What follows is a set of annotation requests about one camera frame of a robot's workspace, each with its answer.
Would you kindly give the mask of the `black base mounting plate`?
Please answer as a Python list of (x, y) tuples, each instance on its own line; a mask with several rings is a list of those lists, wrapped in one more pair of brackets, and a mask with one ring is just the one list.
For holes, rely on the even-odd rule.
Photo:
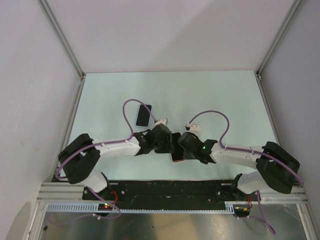
[(255, 200), (254, 193), (243, 193), (231, 180), (117, 180), (108, 183), (107, 187), (94, 192), (89, 187), (83, 190), (84, 200), (115, 200), (122, 203), (135, 197), (205, 197), (218, 201)]

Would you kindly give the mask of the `left controller board with LEDs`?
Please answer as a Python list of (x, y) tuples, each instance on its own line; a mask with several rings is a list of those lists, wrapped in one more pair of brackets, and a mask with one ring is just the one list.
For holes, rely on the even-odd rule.
[(113, 207), (108, 203), (99, 203), (98, 204), (99, 211), (110, 211), (112, 209), (113, 209)]

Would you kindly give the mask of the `aluminium side rail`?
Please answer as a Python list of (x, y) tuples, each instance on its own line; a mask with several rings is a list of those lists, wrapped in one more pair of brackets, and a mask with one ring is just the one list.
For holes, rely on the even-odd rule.
[[(289, 153), (289, 150), (286, 149), (285, 146), (283, 145), (283, 139), (280, 134), (279, 126), (276, 121), (276, 115), (275, 115), (275, 112), (272, 108), (271, 98), (269, 97), (269, 95), (267, 93), (267, 90), (264, 86), (262, 77), (257, 73), (254, 73), (254, 75), (255, 75), (255, 79), (256, 79), (262, 100), (263, 100), (263, 104), (264, 104), (266, 112), (267, 112), (267, 116), (268, 116), (268, 119), (269, 119), (269, 122), (270, 122), (270, 125), (272, 128), (273, 135), (275, 137), (275, 141)], [(294, 157), (294, 159), (296, 159), (298, 161), (298, 159), (292, 153), (289, 153), (289, 154), (292, 157)]]
[(87, 76), (86, 74), (82, 76), (76, 88), (75, 96), (71, 105), (70, 113), (68, 115), (68, 119), (66, 122), (66, 126), (64, 128), (64, 132), (62, 135), (60, 146), (57, 151), (57, 155), (59, 155), (59, 153), (68, 145), (68, 142), (71, 136), (71, 131), (74, 125), (75, 117), (77, 114), (81, 94), (85, 85), (86, 76)]

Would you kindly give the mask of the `left aluminium side rail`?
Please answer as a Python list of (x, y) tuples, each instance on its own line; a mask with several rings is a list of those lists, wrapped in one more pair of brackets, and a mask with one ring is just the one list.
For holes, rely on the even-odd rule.
[(71, 105), (70, 113), (68, 115), (68, 119), (66, 122), (66, 126), (64, 128), (64, 132), (62, 135), (60, 146), (57, 151), (57, 155), (59, 155), (59, 153), (68, 145), (68, 142), (71, 136), (71, 131), (74, 125), (75, 117), (77, 114), (81, 94), (85, 85), (86, 76), (87, 76), (86, 74), (82, 76), (76, 88), (75, 96)]

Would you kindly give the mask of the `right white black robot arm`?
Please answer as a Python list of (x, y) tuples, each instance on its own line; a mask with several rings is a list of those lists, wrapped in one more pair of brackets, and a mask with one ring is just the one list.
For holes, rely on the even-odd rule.
[(202, 142), (198, 136), (187, 131), (177, 143), (183, 148), (186, 159), (195, 159), (207, 165), (233, 164), (254, 169), (251, 173), (239, 173), (230, 190), (238, 201), (261, 190), (273, 190), (290, 194), (300, 163), (277, 143), (268, 141), (265, 146), (251, 147), (243, 151), (239, 147), (222, 147), (217, 140)]

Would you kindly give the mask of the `right aluminium corner post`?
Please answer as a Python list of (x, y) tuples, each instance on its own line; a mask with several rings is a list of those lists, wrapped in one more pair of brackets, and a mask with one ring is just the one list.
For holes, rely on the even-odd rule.
[(272, 59), (277, 48), (280, 46), (283, 38), (285, 37), (287, 31), (289, 30), (290, 26), (294, 22), (296, 16), (298, 15), (299, 11), (301, 10), (301, 8), (305, 2), (306, 2), (305, 0), (294, 0), (292, 5), (290, 6), (284, 20), (282, 21), (275, 37), (273, 38), (273, 40), (271, 42), (271, 45), (269, 46), (266, 54), (264, 55), (261, 63), (259, 64), (259, 66), (255, 72), (255, 74), (259, 80), (262, 78), (262, 73), (264, 72), (268, 63)]

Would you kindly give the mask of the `left aluminium corner post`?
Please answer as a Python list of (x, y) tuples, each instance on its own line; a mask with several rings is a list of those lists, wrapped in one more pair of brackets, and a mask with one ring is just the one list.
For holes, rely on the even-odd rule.
[(74, 67), (75, 71), (77, 72), (77, 75), (82, 80), (85, 76), (84, 71), (82, 70), (74, 51), (72, 50), (59, 22), (57, 21), (57, 18), (55, 17), (54, 12), (52, 11), (49, 3), (47, 0), (37, 0), (40, 8), (42, 9), (45, 17), (47, 18), (50, 26), (52, 27), (58, 41), (60, 42), (60, 45), (62, 46), (63, 50), (65, 51), (67, 57), (71, 61), (72, 66)]

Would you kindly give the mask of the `aluminium corner post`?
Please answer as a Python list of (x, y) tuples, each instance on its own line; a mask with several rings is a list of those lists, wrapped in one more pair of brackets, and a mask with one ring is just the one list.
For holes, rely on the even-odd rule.
[(47, 18), (50, 26), (52, 27), (58, 41), (60, 42), (60, 45), (62, 46), (63, 50), (65, 51), (67, 57), (71, 61), (72, 66), (74, 67), (75, 71), (77, 72), (77, 75), (82, 80), (85, 76), (84, 71), (82, 70), (74, 51), (72, 50), (59, 22), (57, 21), (57, 18), (55, 17), (54, 12), (52, 11), (49, 3), (47, 0), (37, 0), (40, 8), (42, 9), (45, 17)]
[(259, 80), (262, 78), (262, 73), (264, 72), (268, 63), (272, 59), (277, 48), (280, 46), (283, 38), (285, 37), (287, 31), (289, 30), (290, 26), (294, 22), (296, 16), (298, 15), (299, 11), (301, 10), (301, 8), (305, 2), (306, 2), (305, 0), (294, 0), (292, 5), (290, 6), (284, 20), (282, 21), (275, 37), (273, 38), (273, 40), (271, 42), (271, 45), (269, 46), (266, 54), (264, 55), (261, 63), (259, 64), (259, 66), (255, 72), (255, 74)]

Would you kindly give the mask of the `right aluminium side rail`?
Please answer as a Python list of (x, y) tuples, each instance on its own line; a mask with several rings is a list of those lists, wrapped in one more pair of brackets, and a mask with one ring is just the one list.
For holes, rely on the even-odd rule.
[[(280, 134), (279, 126), (276, 121), (276, 115), (275, 115), (275, 112), (272, 108), (271, 98), (269, 97), (269, 95), (267, 93), (267, 90), (264, 86), (262, 77), (257, 73), (254, 73), (254, 75), (255, 75), (255, 79), (256, 79), (262, 100), (263, 100), (263, 104), (264, 104), (266, 112), (267, 112), (267, 116), (268, 116), (268, 119), (269, 119), (269, 122), (270, 122), (270, 125), (272, 128), (273, 135), (275, 137), (275, 141), (289, 153), (289, 150), (286, 149), (285, 146), (283, 145), (283, 139)], [(296, 159), (298, 161), (298, 159), (292, 153), (289, 153), (289, 154), (292, 157), (294, 157), (294, 159)]]

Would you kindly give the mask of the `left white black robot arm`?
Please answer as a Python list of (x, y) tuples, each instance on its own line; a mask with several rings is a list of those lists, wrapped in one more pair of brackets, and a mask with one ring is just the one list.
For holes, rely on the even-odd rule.
[(87, 134), (79, 135), (58, 155), (58, 161), (70, 184), (83, 184), (99, 199), (111, 194), (109, 180), (103, 172), (94, 170), (102, 157), (147, 155), (150, 152), (168, 154), (174, 151), (172, 132), (163, 124), (135, 132), (129, 140), (94, 142)]

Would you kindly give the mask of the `beige phone case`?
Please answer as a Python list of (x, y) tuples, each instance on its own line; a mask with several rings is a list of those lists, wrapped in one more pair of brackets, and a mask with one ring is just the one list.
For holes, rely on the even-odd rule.
[(186, 161), (186, 159), (185, 159), (185, 158), (183, 158), (183, 159), (171, 159), (171, 161), (172, 161), (173, 163), (181, 163), (181, 162)]

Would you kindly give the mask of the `black phone pink edge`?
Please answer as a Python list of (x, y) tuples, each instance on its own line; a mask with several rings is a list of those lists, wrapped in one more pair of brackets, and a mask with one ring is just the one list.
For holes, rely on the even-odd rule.
[(178, 144), (178, 139), (181, 134), (179, 132), (172, 134), (172, 144), (174, 147), (174, 151), (170, 154), (171, 159), (180, 160), (184, 158), (184, 149)]

